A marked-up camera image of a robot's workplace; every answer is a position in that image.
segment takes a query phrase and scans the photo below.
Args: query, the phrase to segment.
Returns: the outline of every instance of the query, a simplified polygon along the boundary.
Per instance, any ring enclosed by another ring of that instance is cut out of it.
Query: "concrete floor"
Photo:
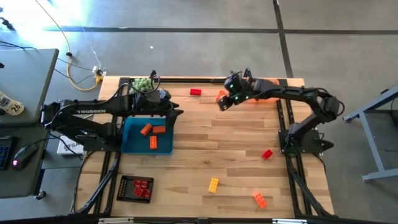
[[[23,6],[12,2],[0,1],[4,6],[0,16],[9,19],[17,32],[1,27],[0,40],[58,48],[60,58],[66,59],[63,36],[42,31],[53,23],[35,2]],[[272,0],[40,2],[61,26],[277,28]],[[279,4],[286,29],[398,29],[398,2],[394,0],[279,0]],[[84,34],[66,35],[75,63],[88,68],[96,65]],[[286,76],[278,34],[87,32],[86,37],[109,75],[148,75],[155,69],[161,75],[220,76],[249,67],[256,77]],[[306,86],[323,87],[336,95],[346,105],[344,115],[398,85],[396,35],[287,34],[286,39],[294,77],[304,78]],[[65,64],[58,61],[57,68],[64,72]],[[90,72],[72,68],[76,80],[87,75]],[[81,86],[93,82],[88,79]],[[46,102],[91,100],[99,89],[80,92],[55,72]],[[335,143],[324,156],[335,213],[345,218],[397,222],[398,178],[368,184],[361,179],[362,174],[376,171],[361,123],[337,119],[319,129],[325,139]],[[398,153],[388,152],[388,157],[386,167],[396,167]],[[42,188],[48,196],[41,201],[30,197],[0,200],[0,219],[67,214],[76,175],[77,169],[46,171]],[[11,212],[15,208],[19,213]]]

